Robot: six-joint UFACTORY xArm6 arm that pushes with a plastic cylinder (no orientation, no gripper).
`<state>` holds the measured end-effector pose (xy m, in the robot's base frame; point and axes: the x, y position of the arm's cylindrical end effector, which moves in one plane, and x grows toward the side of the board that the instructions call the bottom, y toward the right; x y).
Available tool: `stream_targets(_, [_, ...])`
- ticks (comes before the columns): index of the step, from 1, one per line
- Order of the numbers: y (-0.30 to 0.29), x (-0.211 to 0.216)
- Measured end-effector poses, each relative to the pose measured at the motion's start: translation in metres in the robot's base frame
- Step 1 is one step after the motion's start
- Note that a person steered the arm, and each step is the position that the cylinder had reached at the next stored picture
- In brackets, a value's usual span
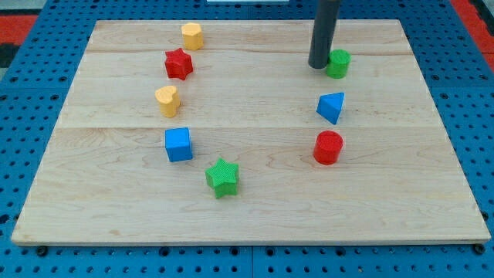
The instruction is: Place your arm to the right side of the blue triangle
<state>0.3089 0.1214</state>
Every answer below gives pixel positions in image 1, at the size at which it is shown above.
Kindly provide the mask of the grey cylindrical robot arm rod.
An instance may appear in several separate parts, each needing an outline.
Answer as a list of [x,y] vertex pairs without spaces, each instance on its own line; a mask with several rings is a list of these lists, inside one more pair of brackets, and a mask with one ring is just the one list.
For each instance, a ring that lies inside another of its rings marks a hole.
[[317,3],[308,58],[309,66],[314,69],[323,69],[328,64],[340,4],[341,0],[319,0]]

